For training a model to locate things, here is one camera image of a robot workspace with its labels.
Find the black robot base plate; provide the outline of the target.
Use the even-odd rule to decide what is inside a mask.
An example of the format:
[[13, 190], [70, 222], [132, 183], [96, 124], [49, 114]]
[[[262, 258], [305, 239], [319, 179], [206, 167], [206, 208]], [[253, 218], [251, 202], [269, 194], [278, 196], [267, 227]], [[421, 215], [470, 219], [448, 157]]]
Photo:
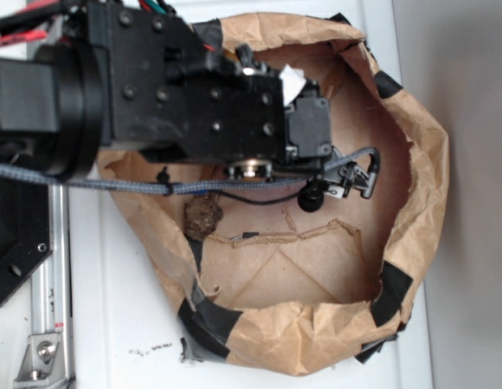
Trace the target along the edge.
[[52, 249], [49, 188], [0, 177], [0, 307]]

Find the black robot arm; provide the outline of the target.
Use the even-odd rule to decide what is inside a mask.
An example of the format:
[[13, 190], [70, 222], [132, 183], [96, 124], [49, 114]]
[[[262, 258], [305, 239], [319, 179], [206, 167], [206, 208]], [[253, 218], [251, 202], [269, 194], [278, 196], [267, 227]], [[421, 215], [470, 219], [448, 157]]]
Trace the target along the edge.
[[247, 45], [227, 56], [207, 25], [121, 2], [56, 1], [0, 19], [4, 37], [56, 16], [62, 36], [27, 61], [0, 58], [0, 156], [28, 154], [42, 173], [85, 176], [101, 150], [151, 163], [253, 161], [263, 177], [311, 177], [330, 158], [330, 107], [303, 79], [285, 96], [279, 71]]

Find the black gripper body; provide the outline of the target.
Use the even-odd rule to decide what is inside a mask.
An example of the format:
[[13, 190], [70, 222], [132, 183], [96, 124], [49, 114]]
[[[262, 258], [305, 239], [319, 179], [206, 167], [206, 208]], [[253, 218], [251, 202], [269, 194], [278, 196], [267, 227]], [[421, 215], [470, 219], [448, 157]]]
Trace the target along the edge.
[[302, 71], [271, 68], [247, 45], [209, 49], [181, 18], [87, 4], [104, 85], [103, 148], [158, 163], [225, 165], [241, 176], [316, 177], [330, 158], [330, 106]]

